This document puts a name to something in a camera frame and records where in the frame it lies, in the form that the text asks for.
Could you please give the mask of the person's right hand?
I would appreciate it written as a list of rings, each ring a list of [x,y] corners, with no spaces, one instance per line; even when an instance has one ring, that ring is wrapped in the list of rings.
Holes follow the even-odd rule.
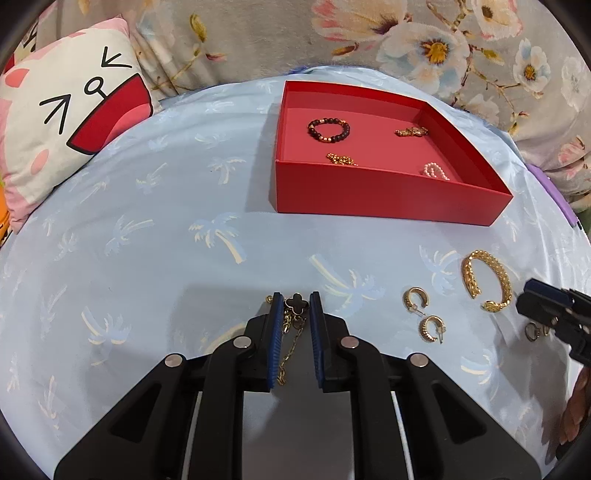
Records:
[[[590,368],[584,367],[576,380],[559,427],[559,446],[556,458],[560,459],[581,433],[590,416]]]

